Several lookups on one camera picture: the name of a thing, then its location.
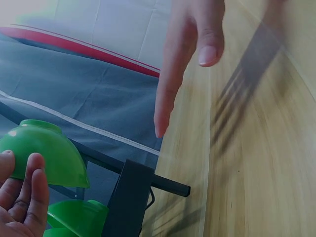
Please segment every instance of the human hand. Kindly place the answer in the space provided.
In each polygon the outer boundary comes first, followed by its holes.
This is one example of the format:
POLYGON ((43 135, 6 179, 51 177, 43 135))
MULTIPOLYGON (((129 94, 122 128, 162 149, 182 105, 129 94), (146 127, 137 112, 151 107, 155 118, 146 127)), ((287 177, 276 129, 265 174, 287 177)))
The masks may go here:
POLYGON ((198 50, 202 67, 220 60, 224 51, 224 12, 224 0, 172 0, 156 96, 154 122, 158 138, 169 126, 174 100, 194 51, 198 50))
POLYGON ((9 178, 14 166, 13 152, 0 154, 0 237, 41 237, 49 205, 44 159, 29 156, 24 181, 9 178))

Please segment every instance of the finger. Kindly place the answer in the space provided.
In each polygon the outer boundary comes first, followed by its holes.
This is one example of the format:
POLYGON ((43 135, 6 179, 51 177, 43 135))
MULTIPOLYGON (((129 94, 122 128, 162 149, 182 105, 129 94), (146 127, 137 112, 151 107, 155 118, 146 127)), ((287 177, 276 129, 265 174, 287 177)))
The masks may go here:
POLYGON ((177 12, 171 14, 156 94, 154 122, 158 138, 164 135, 169 125, 174 100, 197 40, 196 27, 186 10, 173 11, 177 12))
POLYGON ((7 179, 0 188, 0 206, 8 211, 20 194, 23 181, 18 179, 7 179))
POLYGON ((14 171, 15 159, 13 152, 10 150, 4 151, 0 154, 0 187, 10 177, 14 171))
POLYGON ((198 63, 203 67, 213 66, 224 51, 224 0, 197 0, 193 8, 197 21, 198 63))
POLYGON ((41 237, 45 231, 48 205, 47 178, 42 169, 37 169, 32 176, 31 203, 24 221, 24 224, 36 237, 41 237))
POLYGON ((22 181, 17 179, 7 179, 14 170, 15 160, 12 151, 4 151, 0 154, 1 176, 0 182, 0 206, 8 211, 16 198, 19 196, 22 181))
POLYGON ((37 169, 44 169, 44 167, 45 161, 42 155, 33 153, 29 156, 20 195, 14 202, 13 207, 8 211, 8 213, 18 222, 23 222, 25 220, 25 216, 29 208, 31 201, 33 172, 37 169))

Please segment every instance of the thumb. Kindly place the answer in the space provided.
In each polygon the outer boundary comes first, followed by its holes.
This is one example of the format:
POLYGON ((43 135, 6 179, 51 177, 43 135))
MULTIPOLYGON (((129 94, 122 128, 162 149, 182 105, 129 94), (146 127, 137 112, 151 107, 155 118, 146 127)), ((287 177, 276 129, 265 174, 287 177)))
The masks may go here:
POLYGON ((0 183, 4 182, 14 171, 15 159, 10 150, 0 154, 0 183))
POLYGON ((195 9, 197 22, 198 63, 210 67, 218 63, 224 51, 222 22, 224 0, 199 0, 195 9))

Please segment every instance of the black metal stand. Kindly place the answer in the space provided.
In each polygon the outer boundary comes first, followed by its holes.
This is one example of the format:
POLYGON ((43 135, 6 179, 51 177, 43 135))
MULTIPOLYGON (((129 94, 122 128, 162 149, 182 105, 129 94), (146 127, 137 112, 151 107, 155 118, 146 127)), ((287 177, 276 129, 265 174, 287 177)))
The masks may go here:
MULTIPOLYGON (((2 102, 0 102, 0 114, 17 125, 19 125, 22 120, 29 119, 28 117, 17 112, 16 110, 12 109, 11 107, 2 102)), ((107 156, 94 149, 91 149, 72 139, 70 140, 76 146, 76 148, 81 153, 81 156, 84 158, 85 161, 92 162, 98 166, 111 170, 115 173, 121 173, 124 167, 124 162, 107 156)), ((153 176, 152 186, 183 197, 187 197, 190 194, 190 186, 163 178, 158 175, 153 176)), ((57 188, 55 186, 52 186, 52 188, 56 189, 58 192, 61 192, 62 194, 67 195, 70 198, 74 198, 73 191, 71 190, 65 191, 64 193, 61 188, 57 188)))
MULTIPOLYGON (((0 114, 15 124, 29 119, 2 102, 0 114)), ((71 142, 80 152, 86 166, 89 161, 120 174, 108 204, 110 211, 103 227, 104 237, 139 236, 151 186, 183 197, 190 194, 190 186, 155 175, 150 167, 128 159, 124 163, 74 140, 71 142)), ((84 188, 77 188, 74 192, 61 186, 50 187, 70 198, 84 199, 84 188)))

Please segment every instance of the gray fabric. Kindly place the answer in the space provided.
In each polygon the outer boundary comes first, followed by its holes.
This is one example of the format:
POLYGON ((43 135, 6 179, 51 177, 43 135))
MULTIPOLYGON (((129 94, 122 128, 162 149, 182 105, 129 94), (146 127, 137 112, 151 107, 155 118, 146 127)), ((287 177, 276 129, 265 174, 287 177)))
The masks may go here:
MULTIPOLYGON (((0 35, 0 90, 39 103, 88 125, 160 150, 153 123, 158 79, 98 60, 22 44, 0 35)), ((52 122, 68 137, 119 160, 155 168, 158 157, 139 148, 80 128, 30 105, 0 101, 31 119, 52 122)), ((0 136, 15 124, 0 116, 0 136)), ((106 204, 117 175, 88 165, 86 199, 106 204)), ((51 197, 53 202, 59 200, 51 197)))

